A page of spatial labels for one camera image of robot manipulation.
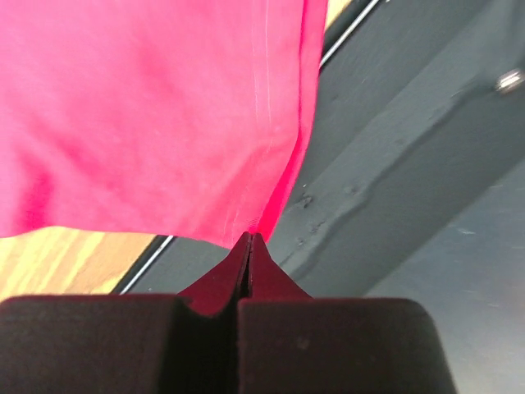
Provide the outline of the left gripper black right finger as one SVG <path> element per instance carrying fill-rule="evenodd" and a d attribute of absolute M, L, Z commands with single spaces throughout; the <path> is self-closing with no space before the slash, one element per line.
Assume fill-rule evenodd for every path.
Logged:
<path fill-rule="evenodd" d="M 315 299 L 251 240 L 237 309 L 242 393 L 452 393 L 430 314 L 407 299 Z"/>

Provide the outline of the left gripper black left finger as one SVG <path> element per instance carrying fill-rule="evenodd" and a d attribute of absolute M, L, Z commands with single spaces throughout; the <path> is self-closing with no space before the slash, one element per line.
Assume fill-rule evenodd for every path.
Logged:
<path fill-rule="evenodd" d="M 1 304 L 4 393 L 231 393 L 251 238 L 176 295 L 32 295 Z"/>

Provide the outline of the crimson red t shirt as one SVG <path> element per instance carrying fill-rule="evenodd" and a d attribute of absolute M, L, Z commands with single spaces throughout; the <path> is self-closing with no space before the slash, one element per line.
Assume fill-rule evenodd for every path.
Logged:
<path fill-rule="evenodd" d="M 326 8 L 2 2 L 2 235 L 270 238 L 313 130 Z"/>

